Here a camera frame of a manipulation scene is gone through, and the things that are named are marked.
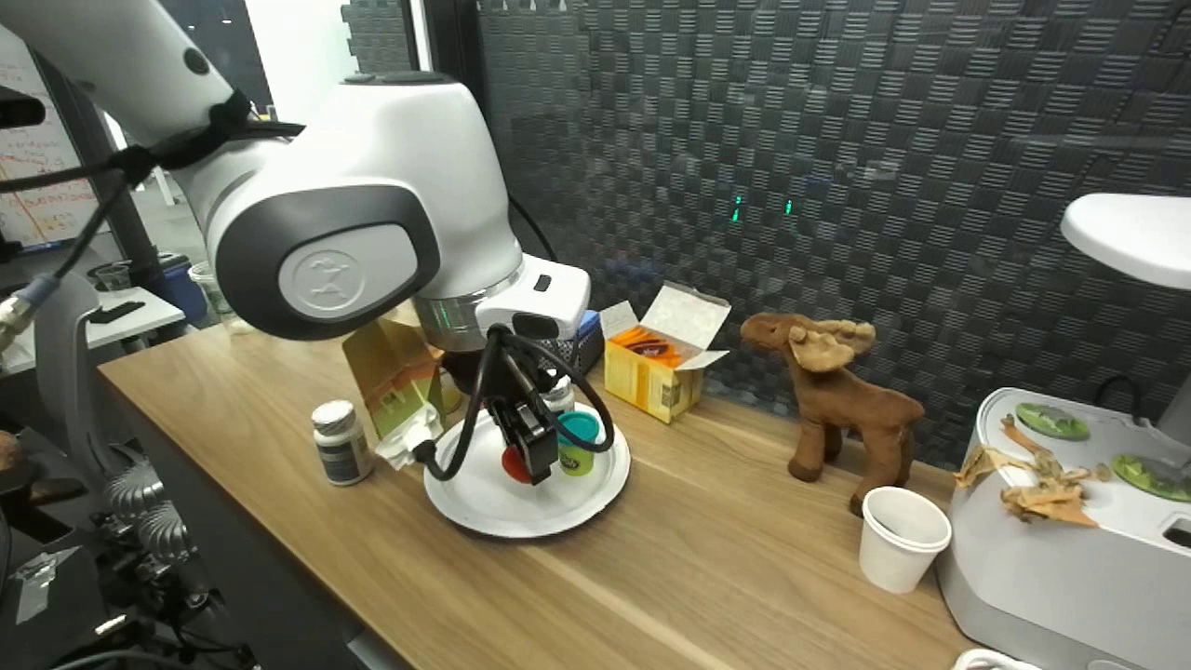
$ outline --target wooden table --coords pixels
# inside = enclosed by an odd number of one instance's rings
[[[569,537],[504,544],[442,521],[418,470],[358,489],[323,482],[308,410],[358,400],[339,343],[211,326],[105,375],[168,444],[148,454],[188,521],[211,508],[195,482],[222,493],[314,593],[413,666],[932,670],[969,649],[932,577],[912,597],[860,577],[860,521],[844,510],[858,467],[798,483],[798,427],[783,416],[706,400],[668,427],[606,400],[634,448],[626,496]],[[946,500],[949,472],[917,467],[907,489]],[[222,544],[244,537],[196,540],[206,558],[239,563]]]

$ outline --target white appliance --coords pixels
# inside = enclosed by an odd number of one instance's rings
[[[1191,292],[1191,197],[1092,192],[1067,206],[1066,240],[1123,277]],[[1067,470],[1137,454],[1153,472],[1186,472],[1191,381],[1158,424],[1000,387],[978,407],[969,454],[1033,458],[1000,427],[1023,401],[1083,421],[1083,441],[1026,427]],[[1000,493],[1023,483],[1026,470],[998,467],[953,496],[956,537],[937,581],[956,625],[1044,670],[1191,666],[1191,501],[1092,482],[1083,510],[1098,529],[1071,529],[1011,518]]]

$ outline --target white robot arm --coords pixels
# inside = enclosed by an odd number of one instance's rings
[[[250,103],[158,0],[3,0],[0,22],[91,91],[175,173],[229,307],[283,339],[328,339],[413,297],[428,343],[539,483],[557,462],[539,390],[588,308],[588,271],[521,252],[483,117],[467,86],[409,76],[345,83],[299,137],[261,137]]]

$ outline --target red object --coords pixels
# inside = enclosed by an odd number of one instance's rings
[[[529,483],[525,458],[521,458],[513,448],[507,448],[507,454],[500,458],[500,467],[504,467],[513,482]]]

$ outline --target plate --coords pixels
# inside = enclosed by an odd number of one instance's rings
[[[462,424],[438,441],[438,462],[454,454]],[[631,483],[631,444],[617,432],[616,448],[595,454],[583,478],[551,467],[539,483],[519,483],[504,470],[507,441],[487,415],[478,416],[474,452],[454,472],[454,482],[436,482],[423,472],[423,493],[432,508],[462,529],[500,540],[539,540],[569,531],[595,513],[603,513]]]

